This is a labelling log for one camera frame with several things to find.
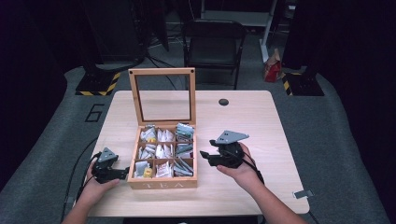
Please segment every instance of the black round object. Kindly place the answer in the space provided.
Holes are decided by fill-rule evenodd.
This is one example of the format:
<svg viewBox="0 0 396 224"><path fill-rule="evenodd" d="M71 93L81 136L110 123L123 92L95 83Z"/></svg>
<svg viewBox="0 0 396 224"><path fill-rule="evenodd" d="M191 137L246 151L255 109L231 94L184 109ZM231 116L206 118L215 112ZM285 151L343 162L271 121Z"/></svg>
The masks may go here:
<svg viewBox="0 0 396 224"><path fill-rule="evenodd" d="M219 100L219 104L220 105L228 105L228 103L230 103L227 99L220 99Z"/></svg>

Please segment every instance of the black cable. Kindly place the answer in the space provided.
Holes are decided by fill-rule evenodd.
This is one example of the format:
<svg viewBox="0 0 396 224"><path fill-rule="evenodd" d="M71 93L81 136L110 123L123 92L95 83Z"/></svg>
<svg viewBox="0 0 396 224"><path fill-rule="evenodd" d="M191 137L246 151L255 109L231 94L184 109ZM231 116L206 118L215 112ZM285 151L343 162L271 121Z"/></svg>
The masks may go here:
<svg viewBox="0 0 396 224"><path fill-rule="evenodd" d="M79 196L81 196L82 191L85 189L85 186L88 184L88 182L90 182L90 180L91 180L92 178L93 178L93 176L91 176L87 181L85 181L85 178L84 178L84 183L82 183L81 187L79 187L79 189L78 189L78 194L77 194L77 197L76 197L76 202L78 201Z"/></svg>
<svg viewBox="0 0 396 224"><path fill-rule="evenodd" d="M319 224L318 220L314 217L314 214L312 214L311 211L308 212L308 214L314 219L315 223Z"/></svg>
<svg viewBox="0 0 396 224"><path fill-rule="evenodd" d="M146 57L157 67L159 68L160 66L158 66L158 64L156 64L153 60L153 58L149 55L149 53L147 53ZM175 91L177 91L177 88L175 86L175 84L173 83L173 81L171 80L171 78L169 76L165 76L169 82L171 83L171 85L173 86L173 88L175 89Z"/></svg>
<svg viewBox="0 0 396 224"><path fill-rule="evenodd" d="M256 166L256 165L252 165L250 162L246 161L245 159L242 159L242 161L243 161L244 163L246 163L248 166L250 166L251 169L254 170L254 172L256 172L257 177L258 177L258 178L260 179L260 181L264 184L264 178L262 178L262 172L260 172L260 171L257 169L257 166Z"/></svg>
<svg viewBox="0 0 396 224"><path fill-rule="evenodd" d="M62 210L61 223L64 221L64 211L66 210L66 205L67 205L67 199L68 199L68 197L69 197L70 186L71 186L71 184L72 184L73 175L74 175L74 172L76 171L76 167L77 167L77 164L78 164L78 162L79 162L79 159L81 159L82 155L83 155L84 152L88 149L88 147L90 147L90 145L91 145L93 142L95 142L97 139L98 139L98 137L95 137L95 138L93 138L93 139L91 140L91 142L84 148L84 150L81 152L81 154L79 154L78 159L77 159L76 163L75 163L74 166L73 166L72 174L70 175L69 183L67 184L66 194L65 194L65 196L64 196L64 208L63 208L63 210Z"/></svg>
<svg viewBox="0 0 396 224"><path fill-rule="evenodd" d="M246 152L244 152L244 154L253 162L253 165L257 168L256 162Z"/></svg>
<svg viewBox="0 0 396 224"><path fill-rule="evenodd" d="M84 186L85 176L87 175L87 171L88 171L88 169L90 168L90 165L91 165L93 159L99 158L101 154L102 154L101 152L96 153L96 154L93 155L92 158L88 161L87 166L85 167L84 175L82 176L82 179L81 179L81 186L82 186L82 187Z"/></svg>
<svg viewBox="0 0 396 224"><path fill-rule="evenodd" d="M164 62L164 61L162 61L162 60L160 60L160 59L158 59L158 58L156 58L156 57L154 57L154 56L151 56L151 55L149 55L149 57L152 59L152 60L154 60L154 61L156 61L156 62L158 62L158 63L161 63L161 64L163 64L163 65L165 65L165 66L168 66L168 67L174 67L172 64L170 64L170 63L166 63L166 62ZM183 85L183 81L181 81L181 77L180 76L177 76L178 77L178 81L180 82L180 85ZM171 84L172 84L172 86L175 88L175 90L177 89L176 87L175 87L175 84L173 83L173 81L168 77L168 80L171 82Z"/></svg>

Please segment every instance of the human arm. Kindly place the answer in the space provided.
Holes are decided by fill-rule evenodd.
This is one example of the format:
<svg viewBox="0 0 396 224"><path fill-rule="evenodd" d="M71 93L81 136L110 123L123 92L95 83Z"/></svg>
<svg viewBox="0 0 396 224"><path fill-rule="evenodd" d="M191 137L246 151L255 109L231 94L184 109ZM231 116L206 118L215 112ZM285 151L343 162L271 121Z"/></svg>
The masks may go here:
<svg viewBox="0 0 396 224"><path fill-rule="evenodd" d="M239 144L244 152L248 154L244 159L252 163L248 148L242 143ZM306 223L282 203L271 190L265 187L257 177L256 172L244 162L237 169L227 168L221 165L217 166L217 168L220 172L232 177L242 189L250 194L260 207L268 223Z"/></svg>
<svg viewBox="0 0 396 224"><path fill-rule="evenodd" d="M82 191L75 206L69 212L67 217L62 222L63 224L79 224L85 223L91 208L101 200L103 195L109 190L114 188L120 182L119 179L114 179L105 184L100 184L92 176L92 167L94 162L91 163L87 173L87 183Z"/></svg>

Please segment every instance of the black equipment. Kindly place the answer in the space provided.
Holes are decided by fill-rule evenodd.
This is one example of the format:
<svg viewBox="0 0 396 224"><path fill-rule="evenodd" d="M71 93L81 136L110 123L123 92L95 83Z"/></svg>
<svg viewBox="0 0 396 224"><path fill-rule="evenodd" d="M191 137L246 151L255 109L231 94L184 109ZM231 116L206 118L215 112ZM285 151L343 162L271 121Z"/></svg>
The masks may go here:
<svg viewBox="0 0 396 224"><path fill-rule="evenodd" d="M217 140L210 140L210 145L219 148L219 155L209 155L200 151L204 159L211 166L223 165L229 168L238 168L245 157L245 152L237 141L248 138L248 134L224 131Z"/></svg>
<svg viewBox="0 0 396 224"><path fill-rule="evenodd" d="M92 175L99 183L106 183L113 179L125 179L129 173L129 167L124 170L114 170L113 163L119 158L110 149L105 147L92 168Z"/></svg>

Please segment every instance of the black chair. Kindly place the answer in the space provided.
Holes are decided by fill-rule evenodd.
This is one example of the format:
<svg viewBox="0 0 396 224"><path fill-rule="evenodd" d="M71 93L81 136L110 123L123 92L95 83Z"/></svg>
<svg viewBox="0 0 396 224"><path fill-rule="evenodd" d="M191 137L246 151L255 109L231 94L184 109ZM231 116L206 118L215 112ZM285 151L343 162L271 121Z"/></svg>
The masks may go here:
<svg viewBox="0 0 396 224"><path fill-rule="evenodd" d="M236 70L233 81L236 90L245 28L236 21L194 20L184 24L182 35L184 66L229 69L231 76Z"/></svg>

